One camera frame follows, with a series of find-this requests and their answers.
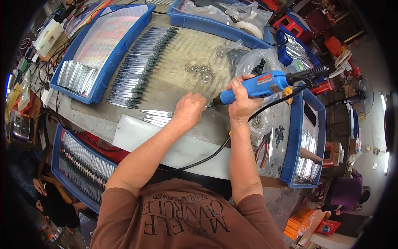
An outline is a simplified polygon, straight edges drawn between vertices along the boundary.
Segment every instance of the orange crate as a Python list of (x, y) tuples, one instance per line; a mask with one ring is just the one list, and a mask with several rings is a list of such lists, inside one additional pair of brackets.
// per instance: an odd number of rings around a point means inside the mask
[(307, 222), (307, 220), (314, 212), (312, 209), (303, 208), (297, 214), (291, 216), (283, 233), (291, 239), (296, 239), (299, 236), (300, 229), (305, 231), (310, 226), (311, 222)]

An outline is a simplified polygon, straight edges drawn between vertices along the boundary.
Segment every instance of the pile of small screws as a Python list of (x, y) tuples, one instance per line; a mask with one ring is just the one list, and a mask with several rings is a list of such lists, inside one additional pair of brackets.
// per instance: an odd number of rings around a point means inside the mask
[(261, 124), (261, 120), (259, 116), (256, 116), (253, 118), (253, 122), (252, 122), (252, 127), (253, 128), (259, 128)]
[(224, 55), (224, 51), (222, 50), (222, 46), (217, 47), (216, 56), (217, 58), (221, 58)]
[(210, 83), (214, 79), (214, 72), (208, 66), (187, 64), (185, 65), (184, 71), (187, 73), (192, 73), (193, 78), (196, 78), (196, 76), (198, 75), (204, 83)]

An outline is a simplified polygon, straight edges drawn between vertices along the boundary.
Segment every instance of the brown t-shirt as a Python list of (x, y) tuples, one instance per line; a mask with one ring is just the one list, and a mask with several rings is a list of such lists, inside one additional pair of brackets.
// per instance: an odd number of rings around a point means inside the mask
[(253, 194), (233, 207), (201, 185), (171, 179), (105, 190), (91, 248), (284, 248), (282, 233)]

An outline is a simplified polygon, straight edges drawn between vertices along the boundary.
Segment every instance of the hand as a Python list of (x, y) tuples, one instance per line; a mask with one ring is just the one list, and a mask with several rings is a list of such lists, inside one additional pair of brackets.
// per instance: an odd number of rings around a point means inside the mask
[(178, 101), (169, 124), (173, 124), (184, 132), (189, 131), (199, 123), (202, 112), (206, 110), (206, 103), (206, 98), (199, 93), (187, 93)]
[(38, 201), (36, 202), (36, 207), (37, 207), (40, 211), (43, 211), (43, 206), (41, 205), (40, 200), (38, 200)]
[(242, 86), (244, 80), (253, 77), (255, 77), (255, 75), (236, 77), (232, 79), (226, 87), (228, 90), (232, 89), (234, 91), (236, 98), (236, 100), (229, 105), (228, 109), (231, 124), (247, 125), (251, 114), (263, 103), (262, 98), (249, 98), (246, 88)]
[(35, 186), (35, 189), (42, 195), (47, 196), (47, 192), (44, 189), (43, 183), (39, 179), (34, 178), (33, 179), (33, 185)]

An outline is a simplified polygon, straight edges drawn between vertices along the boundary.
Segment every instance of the red sticker label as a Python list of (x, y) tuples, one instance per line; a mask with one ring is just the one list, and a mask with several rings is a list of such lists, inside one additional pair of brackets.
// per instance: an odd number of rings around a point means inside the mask
[(263, 84), (265, 82), (269, 82), (272, 80), (272, 75), (265, 75), (257, 79), (257, 85)]

